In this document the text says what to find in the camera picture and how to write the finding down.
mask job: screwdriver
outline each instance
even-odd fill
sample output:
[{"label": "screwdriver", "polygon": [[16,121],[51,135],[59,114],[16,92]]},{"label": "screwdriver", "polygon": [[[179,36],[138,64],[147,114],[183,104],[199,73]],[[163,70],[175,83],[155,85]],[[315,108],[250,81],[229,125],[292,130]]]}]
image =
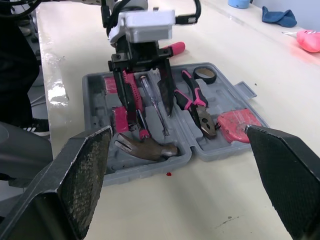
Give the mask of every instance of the screwdriver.
[{"label": "screwdriver", "polygon": [[161,122],[161,124],[163,126],[163,134],[165,136],[169,136],[169,132],[168,132],[167,127],[165,125],[165,121],[164,121],[164,119],[163,119],[163,117],[161,115],[161,112],[159,110],[159,106],[158,106],[158,101],[157,101],[156,95],[155,95],[153,89],[151,88],[147,77],[146,76],[141,76],[140,79],[141,79],[143,90],[144,90],[145,94],[147,94],[150,97],[152,105],[154,106],[155,111],[159,116],[160,122]]}]

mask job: blue cloth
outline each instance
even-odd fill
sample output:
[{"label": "blue cloth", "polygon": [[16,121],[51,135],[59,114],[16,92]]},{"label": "blue cloth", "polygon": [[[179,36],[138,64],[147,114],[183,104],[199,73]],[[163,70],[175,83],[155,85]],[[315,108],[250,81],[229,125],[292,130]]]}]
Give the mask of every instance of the blue cloth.
[{"label": "blue cloth", "polygon": [[279,24],[286,28],[293,28],[297,25],[294,13],[291,10],[282,11],[268,11],[268,8],[262,7],[262,22],[268,24]]}]

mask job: pink object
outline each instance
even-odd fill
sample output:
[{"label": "pink object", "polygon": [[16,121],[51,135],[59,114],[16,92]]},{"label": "pink object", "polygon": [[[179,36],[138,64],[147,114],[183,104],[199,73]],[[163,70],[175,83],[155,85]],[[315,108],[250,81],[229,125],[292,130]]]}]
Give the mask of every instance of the pink object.
[{"label": "pink object", "polygon": [[185,97],[185,99],[187,99],[188,100],[188,102],[184,105],[184,110],[188,110],[189,108],[190,108],[190,106],[191,106],[191,104],[193,104],[193,102],[191,101],[191,99],[188,97],[188,96],[186,96],[182,91],[180,91],[179,89],[176,89],[176,90],[174,90],[174,92],[175,93],[180,93],[182,96],[184,96]]},{"label": "pink object", "polygon": [[124,82],[126,84],[130,84],[130,87],[131,87],[131,90],[132,90],[132,93],[133,93],[133,98],[134,98],[134,101],[135,101],[135,109],[140,110],[141,112],[143,112],[144,108],[143,108],[143,105],[142,105],[140,92],[138,90],[134,74],[133,73],[126,73],[126,71],[123,71],[123,78],[124,78]]},{"label": "pink object", "polygon": [[193,103],[194,103],[195,105],[200,105],[200,106],[207,107],[207,104],[200,99],[199,91],[201,91],[199,87],[197,87],[197,88],[194,90],[194,92],[195,92],[195,100],[193,101]]},{"label": "pink object", "polygon": [[186,70],[182,70],[181,74],[185,73],[189,78],[192,78],[192,76],[190,75],[190,73],[188,73]]},{"label": "pink object", "polygon": [[217,122],[220,125],[222,135],[228,143],[233,141],[250,143],[245,133],[246,125],[261,126],[258,119],[247,108],[224,112],[218,116]]},{"label": "pink object", "polygon": [[124,106],[115,107],[113,109],[115,130],[117,133],[123,133],[129,131],[129,125],[127,121],[127,111]]},{"label": "pink object", "polygon": [[117,86],[116,81],[113,76],[106,77],[104,79],[105,82],[105,89],[107,94],[116,94],[117,93]]},{"label": "pink object", "polygon": [[320,52],[320,32],[312,30],[298,31],[296,40],[304,50],[310,53]]},{"label": "pink object", "polygon": [[163,48],[166,49],[167,47],[172,47],[173,56],[181,54],[186,50],[186,45],[183,41],[178,41],[176,43],[173,43],[169,46],[165,46]]},{"label": "pink object", "polygon": [[150,134],[146,129],[142,129],[139,132],[139,137],[140,137],[141,140],[144,139],[144,138],[150,138]]}]

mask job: pliers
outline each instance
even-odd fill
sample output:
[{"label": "pliers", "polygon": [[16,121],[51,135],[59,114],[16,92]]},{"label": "pliers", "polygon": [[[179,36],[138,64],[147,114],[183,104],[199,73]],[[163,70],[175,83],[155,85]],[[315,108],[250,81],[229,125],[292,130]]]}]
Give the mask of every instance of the pliers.
[{"label": "pliers", "polygon": [[201,92],[197,81],[188,73],[188,71],[183,70],[181,76],[191,89],[193,101],[175,87],[174,95],[176,103],[181,110],[189,111],[195,125],[202,131],[206,138],[214,138],[217,134],[214,121],[206,110],[208,107],[207,99]]}]

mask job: tool case latch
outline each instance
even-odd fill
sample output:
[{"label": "tool case latch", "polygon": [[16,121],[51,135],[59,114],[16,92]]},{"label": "tool case latch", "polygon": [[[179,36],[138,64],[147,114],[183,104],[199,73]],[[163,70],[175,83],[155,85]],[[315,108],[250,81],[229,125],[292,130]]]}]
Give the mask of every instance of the tool case latch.
[{"label": "tool case latch", "polygon": [[257,94],[244,81],[239,82],[234,85],[234,87],[245,100],[253,99],[257,96]]}]

